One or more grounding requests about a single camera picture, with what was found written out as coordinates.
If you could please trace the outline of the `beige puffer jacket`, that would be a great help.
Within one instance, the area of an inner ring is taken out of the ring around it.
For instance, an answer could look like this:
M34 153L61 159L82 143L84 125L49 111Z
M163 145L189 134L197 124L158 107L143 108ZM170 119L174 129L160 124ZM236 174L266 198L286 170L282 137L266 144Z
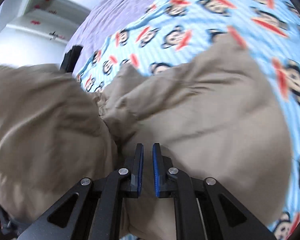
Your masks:
M265 75L231 35L153 76L125 64L93 93L54 64L0 65L0 205L19 222L34 222L82 178L106 177L142 143L142 195L125 201L120 235L175 239L173 202L153 191L156 142L177 168L217 179L263 224L280 217L289 131Z

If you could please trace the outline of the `black garment on bed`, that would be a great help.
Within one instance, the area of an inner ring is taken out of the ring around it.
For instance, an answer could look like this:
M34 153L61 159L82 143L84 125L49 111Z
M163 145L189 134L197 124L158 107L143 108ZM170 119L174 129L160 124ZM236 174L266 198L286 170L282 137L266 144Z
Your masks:
M65 73L72 73L80 57L82 46L73 46L65 55L60 70Z

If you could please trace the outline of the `blue striped monkey blanket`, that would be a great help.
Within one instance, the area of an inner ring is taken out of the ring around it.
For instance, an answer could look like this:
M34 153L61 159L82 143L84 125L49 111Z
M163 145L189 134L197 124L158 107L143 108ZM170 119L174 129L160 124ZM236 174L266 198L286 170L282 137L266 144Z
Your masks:
M233 34L256 60L283 110L292 140L292 170L280 215L270 225L290 239L300 224L300 14L290 0L155 0L146 12L75 68L87 92L109 85L131 63L154 75L192 59L222 34Z

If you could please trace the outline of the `purple quilted bedspread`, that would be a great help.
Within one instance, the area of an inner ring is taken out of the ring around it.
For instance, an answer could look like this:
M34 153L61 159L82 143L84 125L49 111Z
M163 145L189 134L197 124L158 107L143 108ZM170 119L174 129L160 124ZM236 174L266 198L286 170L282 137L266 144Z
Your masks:
M102 0L79 26L66 45L82 46L82 54L91 55L106 38L138 20L155 0Z

